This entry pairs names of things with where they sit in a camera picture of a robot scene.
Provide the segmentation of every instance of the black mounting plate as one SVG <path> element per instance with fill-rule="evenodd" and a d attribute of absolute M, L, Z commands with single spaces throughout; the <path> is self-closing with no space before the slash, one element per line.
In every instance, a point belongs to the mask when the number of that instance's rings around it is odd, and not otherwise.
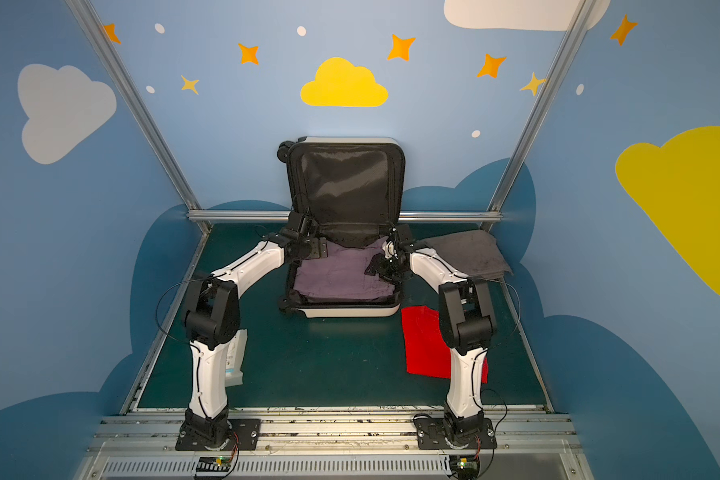
<path fill-rule="evenodd" d="M 261 420 L 258 418 L 234 418 L 228 420 L 230 424 L 230 440 L 218 450 L 210 450 L 203 445 L 205 439 L 193 434 L 179 437 L 176 442 L 176 450 L 189 452 L 231 452 L 235 447 L 235 435 L 238 438 L 239 450 L 256 450 L 259 442 L 259 427 Z"/>
<path fill-rule="evenodd" d="M 259 427 L 262 421 L 258 418 L 234 418 L 230 420 L 232 424 L 232 432 L 237 434 L 239 450 L 256 450 L 256 444 L 259 443 Z"/>
<path fill-rule="evenodd" d="M 496 443 L 496 435 L 489 435 L 488 432 L 493 432 L 494 425 L 490 422 L 490 418 L 484 419 L 485 424 L 478 433 L 480 437 L 480 450 L 492 450 L 498 446 Z M 413 419 L 413 424 L 416 426 L 416 440 L 418 441 L 419 450 L 454 450 L 452 445 L 449 445 L 445 440 L 445 427 L 443 425 L 443 419 L 432 418 L 428 416 L 420 416 Z M 477 450 L 478 440 L 472 437 L 470 443 L 464 447 L 464 450 Z"/>

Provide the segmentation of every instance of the aluminum frame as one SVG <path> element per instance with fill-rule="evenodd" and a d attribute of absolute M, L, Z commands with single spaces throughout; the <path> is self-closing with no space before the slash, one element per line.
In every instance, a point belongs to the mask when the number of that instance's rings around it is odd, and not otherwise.
<path fill-rule="evenodd" d="M 200 256 L 208 243 L 209 236 L 210 234 L 203 234 L 200 238 L 200 242 L 195 248 L 195 253 L 192 255 L 190 265 L 187 267 L 184 277 L 181 279 L 182 282 L 186 282 L 192 278 L 192 274 L 195 273 L 195 268 L 197 268 L 197 264 L 200 262 Z M 182 283 L 176 288 L 176 294 L 173 296 L 173 301 L 170 304 L 168 313 L 165 317 L 163 317 L 163 321 L 160 324 L 160 327 L 166 332 L 169 332 L 171 326 L 173 325 L 173 320 L 179 312 L 179 307 L 181 306 L 187 287 L 188 285 L 186 283 Z M 126 397 L 123 406 L 120 408 L 121 415 L 125 415 L 139 405 L 139 400 L 141 400 L 141 396 L 144 393 L 144 387 L 152 376 L 152 370 L 155 368 L 155 363 L 157 363 L 158 357 L 160 357 L 160 352 L 163 351 L 163 344 L 165 343 L 165 340 L 166 334 L 158 331 L 155 339 L 152 341 L 150 349 L 147 351 L 146 357 L 144 357 L 139 373 L 134 379 L 134 384 L 131 385 L 131 388 L 128 391 L 128 396 Z"/>
<path fill-rule="evenodd" d="M 523 166 L 530 152 L 530 148 L 533 146 L 534 140 L 536 140 L 536 135 L 539 133 L 541 125 L 547 117 L 547 112 L 549 112 L 552 106 L 555 95 L 557 95 L 557 91 L 560 90 L 560 85 L 563 83 L 565 75 L 568 73 L 568 69 L 574 61 L 579 46 L 581 46 L 581 41 L 586 34 L 586 22 L 592 13 L 592 7 L 595 1 L 596 0 L 581 0 L 579 3 L 576 13 L 568 25 L 563 41 L 560 43 L 560 47 L 552 61 L 550 70 L 547 72 L 547 81 L 544 82 L 541 93 L 539 93 L 534 102 L 534 107 L 530 111 L 525 127 L 523 127 L 523 132 L 520 134 L 518 144 L 515 146 L 512 156 L 507 163 L 507 167 L 499 179 L 493 197 L 490 198 L 488 211 L 498 212 L 501 210 L 501 207 L 504 206 L 509 191 L 518 178 L 520 168 Z"/>
<path fill-rule="evenodd" d="M 507 283 L 501 283 L 501 291 L 504 293 L 504 299 L 507 301 L 507 306 L 509 307 L 509 312 L 512 314 L 512 318 L 514 318 L 514 321 L 518 324 L 518 332 L 520 333 L 520 338 L 523 339 L 523 346 L 525 347 L 525 352 L 528 354 L 530 366 L 534 369 L 536 379 L 539 381 L 539 385 L 541 385 L 542 392 L 544 392 L 544 398 L 547 401 L 547 411 L 549 411 L 550 413 L 554 413 L 554 407 L 552 407 L 552 400 L 550 400 L 550 395 L 547 392 L 547 386 L 544 384 L 544 380 L 541 378 L 541 371 L 539 370 L 539 365 L 536 363 L 536 357 L 534 356 L 533 351 L 531 351 L 530 349 L 528 338 L 525 336 L 525 330 L 523 329 L 523 323 L 520 321 L 520 316 L 514 308 L 514 302 L 512 301 L 512 295 L 509 294 Z"/>
<path fill-rule="evenodd" d="M 233 222 L 267 222 L 282 223 L 288 221 L 289 210 L 190 210 L 187 218 L 193 222 L 209 222 L 211 224 Z M 501 221 L 500 212 L 400 212 L 400 221 L 412 224 L 441 223 L 493 223 Z"/>
<path fill-rule="evenodd" d="M 486 406 L 485 411 L 486 416 L 496 423 L 504 415 L 504 406 Z M 442 415 L 442 408 L 238 408 L 230 411 L 230 417 L 262 420 L 258 447 L 241 453 L 241 458 L 246 460 L 293 457 L 325 460 L 345 456 L 416 459 L 474 454 L 474 450 L 419 450 L 416 427 L 412 423 L 413 416 L 419 413 L 438 417 Z M 153 462 L 156 458 L 192 462 L 200 456 L 208 456 L 208 452 L 177 452 L 174 449 L 182 420 L 183 414 L 179 412 L 104 417 L 75 478 L 106 478 L 101 473 L 111 458 L 118 462 L 128 459 Z M 499 447 L 495 455 L 557 454 L 566 467 L 568 479 L 593 478 L 568 415 L 546 413 L 542 406 L 509 406 L 496 438 Z M 244 475 L 244 472 L 235 471 L 230 477 Z"/>
<path fill-rule="evenodd" d="M 146 104 L 139 95 L 134 80 L 128 74 L 125 63 L 123 63 L 117 50 L 115 50 L 112 42 L 102 29 L 102 23 L 99 15 L 96 14 L 96 9 L 88 0 L 65 1 L 91 46 L 94 47 L 94 51 L 98 55 L 99 60 L 104 64 L 106 72 L 112 77 L 112 81 L 115 83 L 117 90 L 120 91 L 123 100 L 134 115 L 142 132 L 144 132 L 144 137 L 150 142 L 155 156 L 157 156 L 157 159 L 163 165 L 163 168 L 168 174 L 168 178 L 170 178 L 176 191 L 179 192 L 182 201 L 187 208 L 191 210 L 201 209 L 200 202 L 197 197 L 195 197 L 194 192 L 192 192 L 189 182 L 186 177 L 184 177 L 184 173 L 181 171 L 178 162 L 176 162 L 173 153 L 168 147 L 168 143 L 163 138 L 152 115 L 146 108 Z M 197 225 L 204 234 L 210 232 L 210 225 L 208 225 L 208 223 L 198 222 Z"/>

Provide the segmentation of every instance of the orange star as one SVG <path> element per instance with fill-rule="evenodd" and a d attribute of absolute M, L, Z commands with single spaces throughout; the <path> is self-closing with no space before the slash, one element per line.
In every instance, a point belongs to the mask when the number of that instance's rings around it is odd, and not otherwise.
<path fill-rule="evenodd" d="M 626 15 L 624 15 L 624 20 L 621 21 L 621 25 L 619 26 L 619 29 L 615 31 L 614 34 L 610 36 L 611 40 L 618 40 L 619 45 L 624 44 L 624 40 L 626 39 L 626 36 L 630 34 L 632 29 L 636 27 L 636 23 L 632 23 L 627 19 Z"/>
<path fill-rule="evenodd" d="M 415 38 L 408 38 L 406 40 L 403 40 L 402 38 L 398 38 L 397 35 L 392 36 L 392 51 L 389 53 L 389 56 L 387 57 L 387 60 L 392 60 L 393 58 L 402 58 L 406 62 L 408 61 L 408 50 L 411 47 L 411 44 Z"/>
<path fill-rule="evenodd" d="M 120 43 L 120 39 L 115 35 L 115 24 L 109 24 L 104 26 L 106 36 L 110 38 L 112 42 Z"/>
<path fill-rule="evenodd" d="M 238 44 L 240 46 L 240 50 L 242 51 L 242 60 L 240 60 L 240 63 L 254 63 L 259 64 L 259 61 L 256 60 L 256 50 L 259 50 L 259 47 L 246 47 L 242 43 Z"/>
<path fill-rule="evenodd" d="M 501 66 L 501 63 L 506 59 L 507 57 L 493 58 L 489 54 L 486 54 L 485 64 L 483 65 L 483 69 L 480 70 L 480 73 L 478 73 L 478 76 L 482 77 L 483 75 L 490 75 L 491 77 L 496 78 L 496 75 L 499 74 L 499 67 Z"/>

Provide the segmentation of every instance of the white cloud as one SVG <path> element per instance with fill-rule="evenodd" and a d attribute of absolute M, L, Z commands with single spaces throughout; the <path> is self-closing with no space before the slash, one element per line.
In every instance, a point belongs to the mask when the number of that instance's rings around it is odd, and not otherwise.
<path fill-rule="evenodd" d="M 19 101 L 29 117 L 21 142 L 32 160 L 52 164 L 104 125 L 117 100 L 109 85 L 75 67 L 31 64 L 19 73 Z"/>
<path fill-rule="evenodd" d="M 597 24 L 610 0 L 595 0 L 586 27 Z M 445 0 L 446 19 L 462 28 L 564 31 L 579 0 Z"/>

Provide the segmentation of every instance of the red cloth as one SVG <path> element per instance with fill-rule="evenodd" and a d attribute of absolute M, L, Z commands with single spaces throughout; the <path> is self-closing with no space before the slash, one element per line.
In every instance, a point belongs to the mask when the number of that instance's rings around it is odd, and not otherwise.
<path fill-rule="evenodd" d="M 405 364 L 408 373 L 451 378 L 451 349 L 440 335 L 440 315 L 426 306 L 402 310 Z M 488 360 L 483 360 L 482 383 L 488 383 Z"/>

